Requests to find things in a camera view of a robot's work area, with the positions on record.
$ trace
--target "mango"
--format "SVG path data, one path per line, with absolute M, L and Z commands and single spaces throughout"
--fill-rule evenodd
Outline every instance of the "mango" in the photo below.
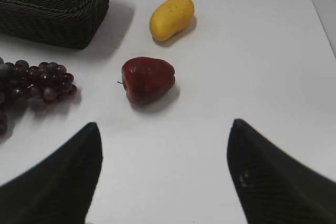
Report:
M 165 41 L 187 28 L 193 20 L 195 7 L 192 0 L 168 0 L 160 5 L 150 20 L 154 39 Z

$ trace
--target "fake fruit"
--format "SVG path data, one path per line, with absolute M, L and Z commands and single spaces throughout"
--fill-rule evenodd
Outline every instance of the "fake fruit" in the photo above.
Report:
M 0 135 L 7 131 L 4 112 L 15 105 L 15 101 L 36 99 L 46 104 L 60 102 L 77 93 L 73 79 L 65 66 L 55 62 L 29 66 L 25 60 L 13 64 L 4 63 L 0 58 Z
M 146 105 L 164 96 L 175 83 L 175 70 L 161 59 L 137 57 L 122 66 L 122 84 L 131 104 Z
M 154 39 L 165 41 L 187 28 L 195 13 L 191 0 L 168 0 L 159 6 L 150 20 L 150 31 Z

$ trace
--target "black wicker basket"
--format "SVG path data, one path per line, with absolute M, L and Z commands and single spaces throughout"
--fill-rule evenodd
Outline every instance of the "black wicker basket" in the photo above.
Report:
M 89 45 L 109 0 L 0 0 L 0 32 L 54 46 Z

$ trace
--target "red apple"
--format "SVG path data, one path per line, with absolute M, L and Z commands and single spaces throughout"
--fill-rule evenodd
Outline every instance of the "red apple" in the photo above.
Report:
M 175 70 L 161 59 L 137 57 L 122 66 L 122 83 L 131 104 L 146 105 L 174 86 Z

